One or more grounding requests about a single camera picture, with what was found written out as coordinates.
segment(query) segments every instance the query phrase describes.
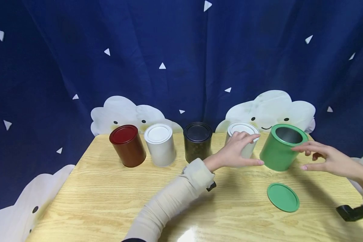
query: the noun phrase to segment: white cloud decoration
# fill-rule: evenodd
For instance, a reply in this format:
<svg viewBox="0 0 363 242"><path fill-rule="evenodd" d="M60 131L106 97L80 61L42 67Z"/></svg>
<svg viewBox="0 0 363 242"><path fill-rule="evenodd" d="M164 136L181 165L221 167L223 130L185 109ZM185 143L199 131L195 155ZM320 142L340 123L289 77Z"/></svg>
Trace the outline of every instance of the white cloud decoration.
<svg viewBox="0 0 363 242"><path fill-rule="evenodd" d="M251 123L260 132L270 132L278 123L287 123L312 132L316 126L316 108L305 101L292 102L284 91L270 90L261 93L253 101L235 105L220 122L215 132L227 132L227 127L237 121Z"/></svg>
<svg viewBox="0 0 363 242"><path fill-rule="evenodd" d="M74 165L67 165L54 175L38 175L13 206L1 209L0 241L25 241L73 169Z"/></svg>
<svg viewBox="0 0 363 242"><path fill-rule="evenodd" d="M122 96L111 96L103 107L94 108L90 115L93 119L90 128L94 136L109 134L115 128L126 124L135 125L139 133L144 133L149 126L156 123L168 124L174 133L183 132L180 125L166 119L160 110L149 105L137 106Z"/></svg>

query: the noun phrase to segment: table surface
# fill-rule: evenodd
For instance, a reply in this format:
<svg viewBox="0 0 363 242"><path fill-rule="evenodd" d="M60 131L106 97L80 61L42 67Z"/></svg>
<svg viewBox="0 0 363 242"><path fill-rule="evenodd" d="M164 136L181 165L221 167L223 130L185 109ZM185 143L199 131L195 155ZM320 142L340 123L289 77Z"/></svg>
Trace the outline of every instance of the table surface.
<svg viewBox="0 0 363 242"><path fill-rule="evenodd" d="M214 153L225 136L213 134ZM259 156L267 136L261 135L253 156ZM95 137L27 241L121 241L144 204L187 165L181 133L174 134L176 160L165 168L151 162L141 140L146 160L126 168L108 135ZM299 168L311 162L299 154L284 172L265 166L217 170L217 188L171 220L159 241L363 241L363 219L345 222L335 211L343 204L359 206L362 197L345 178ZM296 192L296 212L280 211L269 201L271 183L284 183Z"/></svg>

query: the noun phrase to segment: metal can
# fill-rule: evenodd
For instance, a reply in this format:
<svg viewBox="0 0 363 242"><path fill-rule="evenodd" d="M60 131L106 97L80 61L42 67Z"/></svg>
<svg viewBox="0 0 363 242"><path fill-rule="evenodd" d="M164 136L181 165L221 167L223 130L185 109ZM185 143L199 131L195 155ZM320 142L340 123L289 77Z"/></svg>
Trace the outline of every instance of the metal can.
<svg viewBox="0 0 363 242"><path fill-rule="evenodd" d="M122 125L110 134L109 141L126 167L136 167L144 162L147 154L134 125Z"/></svg>
<svg viewBox="0 0 363 242"><path fill-rule="evenodd" d="M211 152L211 128L202 122L193 122L183 131L186 160L191 163L196 158L204 160Z"/></svg>
<svg viewBox="0 0 363 242"><path fill-rule="evenodd" d="M166 167L173 163L176 149L171 127L164 123L151 125L145 130L144 139L155 165Z"/></svg>
<svg viewBox="0 0 363 242"><path fill-rule="evenodd" d="M289 124L276 124L272 127L259 157L266 167L275 171L286 171L299 154L291 148L307 141L308 136L303 130Z"/></svg>
<svg viewBox="0 0 363 242"><path fill-rule="evenodd" d="M234 132L246 132L248 134L259 134L259 130L258 128L254 127L253 125L251 125L250 123L246 123L246 122L234 122L232 124L229 125L229 127L227 128L227 135L226 135L226 142L229 140L230 137L232 137ZM256 142L258 141L259 138L256 138L253 140L253 143L247 144L241 153L241 156L245 159L249 159L252 154L253 154L253 150L254 147L256 145Z"/></svg>

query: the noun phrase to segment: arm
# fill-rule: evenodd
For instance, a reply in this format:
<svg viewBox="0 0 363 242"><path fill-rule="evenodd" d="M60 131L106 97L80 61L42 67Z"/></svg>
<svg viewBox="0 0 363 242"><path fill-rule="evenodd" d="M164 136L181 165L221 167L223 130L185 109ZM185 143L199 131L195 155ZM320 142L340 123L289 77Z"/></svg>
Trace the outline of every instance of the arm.
<svg viewBox="0 0 363 242"><path fill-rule="evenodd" d="M146 242L158 241L166 223L182 212L212 184L215 170L223 166L240 167L263 165L263 161L243 159L242 149L259 135L235 132L225 147L204 161L196 159L187 165L184 174L162 189L139 212L125 239L136 238Z"/></svg>
<svg viewBox="0 0 363 242"><path fill-rule="evenodd" d="M201 159L192 161L166 188L162 189L139 212L125 239L158 241L166 223L185 209L210 186L214 174Z"/></svg>
<svg viewBox="0 0 363 242"><path fill-rule="evenodd" d="M326 171L337 176L346 177L356 181L363 188L363 165L355 162L339 150L326 146L316 141L309 141L300 146L292 148L294 151L305 152L316 161L319 157L325 159L322 163L306 164L301 169L306 171Z"/></svg>

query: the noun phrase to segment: beige sleeve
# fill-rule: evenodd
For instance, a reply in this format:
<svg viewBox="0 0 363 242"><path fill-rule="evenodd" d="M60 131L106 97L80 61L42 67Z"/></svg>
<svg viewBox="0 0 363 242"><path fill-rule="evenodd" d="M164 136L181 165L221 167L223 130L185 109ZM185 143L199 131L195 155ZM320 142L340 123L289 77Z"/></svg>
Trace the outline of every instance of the beige sleeve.
<svg viewBox="0 0 363 242"><path fill-rule="evenodd" d="M197 199L212 184L213 179L214 174L201 159L192 161L185 168L184 174L174 179L144 205L125 239L158 241L166 223Z"/></svg>

